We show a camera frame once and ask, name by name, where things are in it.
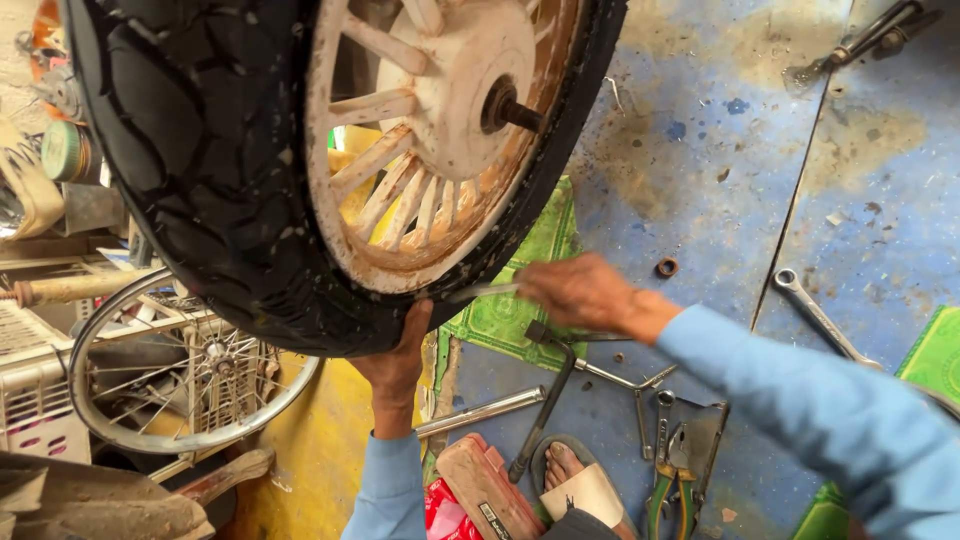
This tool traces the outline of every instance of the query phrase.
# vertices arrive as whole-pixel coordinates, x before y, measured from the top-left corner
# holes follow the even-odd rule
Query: label
[[[503,522],[500,521],[500,518],[496,517],[496,512],[493,511],[493,508],[490,508],[490,505],[487,503],[480,503],[480,511],[483,512],[485,518],[487,518],[487,523],[493,528],[493,532],[496,533],[498,540],[514,540],[514,537],[507,532],[507,528],[503,527]]]

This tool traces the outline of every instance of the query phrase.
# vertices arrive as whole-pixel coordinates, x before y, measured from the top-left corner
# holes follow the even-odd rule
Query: light blue sleeve
[[[874,540],[960,536],[960,430],[908,385],[702,306],[671,321],[657,348],[836,482]]]
[[[425,540],[420,441],[382,441],[371,433],[344,540]]]

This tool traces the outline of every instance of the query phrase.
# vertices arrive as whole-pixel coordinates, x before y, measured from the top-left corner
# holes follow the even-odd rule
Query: green-handled pliers
[[[692,488],[697,476],[687,468],[689,465],[684,443],[685,427],[686,424],[681,423],[673,430],[666,456],[661,458],[658,455],[657,482],[654,484],[654,493],[647,512],[647,540],[660,540],[660,509],[674,479],[680,490],[680,524],[677,540],[689,540],[690,535],[693,534],[695,509]]]

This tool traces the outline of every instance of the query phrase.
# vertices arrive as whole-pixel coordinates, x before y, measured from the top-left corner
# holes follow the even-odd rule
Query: red plastic bag
[[[436,479],[423,495],[427,540],[483,540],[444,479]]]

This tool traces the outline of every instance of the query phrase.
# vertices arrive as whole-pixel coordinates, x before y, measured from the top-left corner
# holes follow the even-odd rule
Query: black tire
[[[352,282],[310,208],[300,78],[318,2],[62,4],[94,136],[177,277],[231,323],[284,349],[359,356],[393,347],[415,294]],[[585,0],[529,175],[499,233],[428,285],[431,298],[491,280],[530,230],[587,120],[626,11],[626,0]],[[432,327],[462,307],[437,303]]]

